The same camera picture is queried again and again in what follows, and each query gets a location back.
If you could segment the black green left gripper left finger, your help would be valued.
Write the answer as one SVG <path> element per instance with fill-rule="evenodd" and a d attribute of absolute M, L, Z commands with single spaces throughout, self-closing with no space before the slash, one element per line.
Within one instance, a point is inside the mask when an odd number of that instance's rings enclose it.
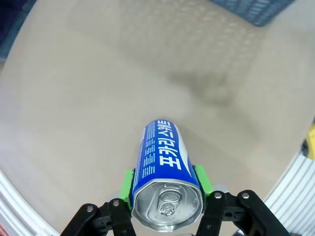
<path fill-rule="evenodd" d="M 62 231 L 62 236 L 105 236 L 112 231 L 115 236 L 133 236 L 131 222 L 131 191 L 134 170 L 125 173 L 123 186 L 117 198 L 97 207 L 82 205 Z"/>

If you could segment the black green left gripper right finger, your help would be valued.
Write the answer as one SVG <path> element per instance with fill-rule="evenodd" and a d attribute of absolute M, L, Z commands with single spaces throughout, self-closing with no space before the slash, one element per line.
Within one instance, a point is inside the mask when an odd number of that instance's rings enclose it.
<path fill-rule="evenodd" d="M 223 221 L 232 222 L 245 236 L 288 236 L 290 233 L 252 190 L 234 196 L 215 190 L 203 166 L 193 167 L 203 194 L 203 216 L 197 236 L 218 236 Z"/>

